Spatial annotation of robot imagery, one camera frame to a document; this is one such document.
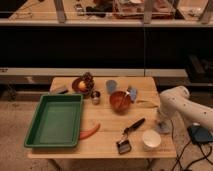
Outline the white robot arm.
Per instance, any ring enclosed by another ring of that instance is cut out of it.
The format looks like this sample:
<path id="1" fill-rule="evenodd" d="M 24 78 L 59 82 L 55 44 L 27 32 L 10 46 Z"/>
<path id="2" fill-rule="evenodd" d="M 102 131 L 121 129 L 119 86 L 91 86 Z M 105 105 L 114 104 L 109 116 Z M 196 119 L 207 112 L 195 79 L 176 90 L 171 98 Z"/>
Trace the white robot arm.
<path id="1" fill-rule="evenodd" d="M 184 86 L 177 86 L 159 94 L 161 115 L 172 117 L 175 112 L 190 119 L 192 122 L 213 131 L 213 108 L 189 100 L 190 93 Z"/>

